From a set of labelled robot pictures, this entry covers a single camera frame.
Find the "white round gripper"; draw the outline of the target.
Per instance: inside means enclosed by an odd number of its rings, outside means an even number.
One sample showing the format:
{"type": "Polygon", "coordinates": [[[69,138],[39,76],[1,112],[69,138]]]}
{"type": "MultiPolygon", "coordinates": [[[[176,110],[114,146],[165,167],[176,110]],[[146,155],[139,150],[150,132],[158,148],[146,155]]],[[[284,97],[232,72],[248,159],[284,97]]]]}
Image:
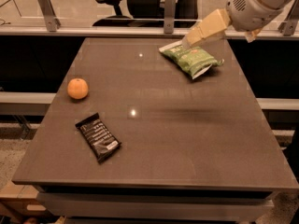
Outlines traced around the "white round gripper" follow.
{"type": "Polygon", "coordinates": [[[231,22],[237,31],[247,31],[245,38],[251,43],[282,8],[283,0],[227,0],[227,10],[216,9],[197,22],[183,37],[182,46],[188,49],[222,39],[231,22]]]}

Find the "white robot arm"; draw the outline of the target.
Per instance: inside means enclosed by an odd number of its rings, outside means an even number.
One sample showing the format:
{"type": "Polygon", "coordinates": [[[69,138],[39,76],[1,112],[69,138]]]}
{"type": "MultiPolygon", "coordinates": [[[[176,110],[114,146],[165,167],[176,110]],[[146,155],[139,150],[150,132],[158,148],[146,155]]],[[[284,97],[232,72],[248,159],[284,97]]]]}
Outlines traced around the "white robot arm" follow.
{"type": "Polygon", "coordinates": [[[207,15],[183,37],[184,48],[224,37],[232,25],[238,32],[250,33],[265,27],[277,17],[291,0],[227,0],[225,8],[218,8],[207,15]]]}

